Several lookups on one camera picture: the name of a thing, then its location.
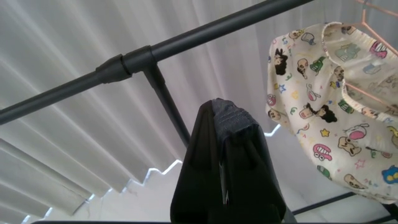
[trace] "hanging clothes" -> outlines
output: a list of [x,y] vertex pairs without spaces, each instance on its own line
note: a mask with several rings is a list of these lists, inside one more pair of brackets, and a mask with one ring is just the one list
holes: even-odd
[[268,62],[267,114],[296,135],[317,169],[362,196],[398,200],[395,111],[345,85],[395,91],[396,55],[331,22],[276,38]]

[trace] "pink hanger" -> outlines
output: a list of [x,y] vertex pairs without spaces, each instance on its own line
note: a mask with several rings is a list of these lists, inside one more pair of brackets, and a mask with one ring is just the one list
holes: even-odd
[[[376,31],[374,31],[366,23],[366,7],[367,6],[372,7],[374,9],[377,9],[378,11],[381,11],[383,13],[386,13],[388,15],[395,16],[395,17],[398,17],[398,13],[389,11],[387,9],[383,9],[383,8],[375,6],[373,4],[370,4],[370,3],[368,3],[369,0],[356,0],[356,1],[361,3],[361,4],[363,4],[361,22],[360,23],[356,23],[356,24],[343,24],[343,26],[345,26],[345,27],[346,26],[363,26],[363,27],[367,28],[367,30],[370,31],[370,33],[372,33],[372,35],[375,36],[375,38],[378,41],[380,41],[382,44],[384,44],[384,46],[386,46],[392,53],[394,53],[395,55],[398,55],[398,51],[395,48],[393,48],[387,41],[385,41]],[[352,88],[352,89],[354,89],[354,90],[356,90],[356,91],[358,91],[358,92],[360,92],[360,93],[362,93],[362,94],[364,94],[364,95],[366,95],[366,96],[378,101],[379,103],[383,104],[384,106],[386,106],[386,107],[388,107],[388,108],[390,108],[392,110],[395,110],[395,108],[393,108],[389,103],[386,103],[385,101],[379,99],[378,97],[373,96],[370,93],[366,93],[365,91],[363,91],[363,90],[359,89],[358,87],[355,87],[355,86],[353,86],[353,85],[351,85],[349,83],[346,83],[346,85],[349,86],[350,88]]]

